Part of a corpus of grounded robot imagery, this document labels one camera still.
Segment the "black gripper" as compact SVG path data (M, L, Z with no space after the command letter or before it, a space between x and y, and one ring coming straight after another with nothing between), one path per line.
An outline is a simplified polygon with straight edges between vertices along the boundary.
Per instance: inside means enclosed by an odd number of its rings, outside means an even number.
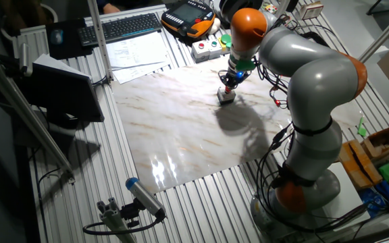
M249 72L247 71L226 71L222 74L222 83L225 85L225 92L232 92L234 86L238 86L244 80L249 77Z

